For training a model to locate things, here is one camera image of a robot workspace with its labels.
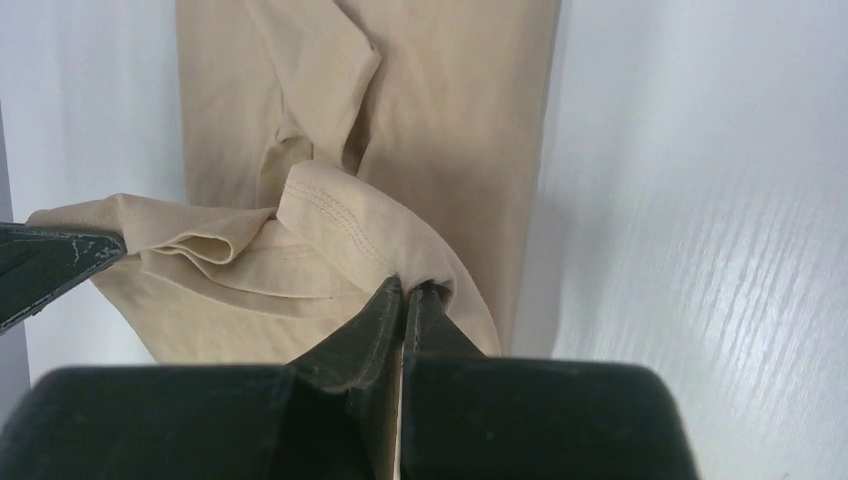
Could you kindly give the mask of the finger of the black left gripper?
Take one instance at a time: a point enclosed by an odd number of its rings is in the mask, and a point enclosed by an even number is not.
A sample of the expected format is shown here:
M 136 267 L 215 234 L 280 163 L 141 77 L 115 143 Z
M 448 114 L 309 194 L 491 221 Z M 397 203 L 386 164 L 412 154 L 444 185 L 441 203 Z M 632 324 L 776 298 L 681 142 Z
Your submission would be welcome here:
M 1 333 L 127 255 L 114 232 L 1 225 Z

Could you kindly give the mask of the beige t-shirt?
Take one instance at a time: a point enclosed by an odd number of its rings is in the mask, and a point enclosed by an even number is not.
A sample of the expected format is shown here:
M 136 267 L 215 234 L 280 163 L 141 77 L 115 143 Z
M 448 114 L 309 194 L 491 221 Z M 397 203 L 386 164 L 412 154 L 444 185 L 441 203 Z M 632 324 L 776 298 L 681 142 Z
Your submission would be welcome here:
M 184 204 L 32 226 L 120 234 L 93 284 L 162 363 L 286 363 L 388 277 L 487 355 L 512 333 L 554 1 L 180 1 Z

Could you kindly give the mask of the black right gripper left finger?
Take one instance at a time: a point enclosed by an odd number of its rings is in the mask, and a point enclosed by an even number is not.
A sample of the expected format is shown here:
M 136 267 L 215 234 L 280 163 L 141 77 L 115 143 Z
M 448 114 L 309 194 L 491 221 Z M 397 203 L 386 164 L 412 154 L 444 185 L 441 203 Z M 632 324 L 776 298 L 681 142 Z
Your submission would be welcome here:
M 286 365 L 73 367 L 1 434 L 5 479 L 389 479 L 404 294 Z

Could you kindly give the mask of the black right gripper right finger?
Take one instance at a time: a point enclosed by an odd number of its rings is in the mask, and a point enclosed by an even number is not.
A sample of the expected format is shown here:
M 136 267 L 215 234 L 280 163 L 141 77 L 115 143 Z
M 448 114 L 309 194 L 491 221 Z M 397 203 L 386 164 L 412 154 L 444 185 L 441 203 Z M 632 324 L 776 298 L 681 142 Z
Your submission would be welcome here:
M 484 355 L 433 284 L 409 299 L 404 479 L 694 479 L 677 404 L 638 365 Z

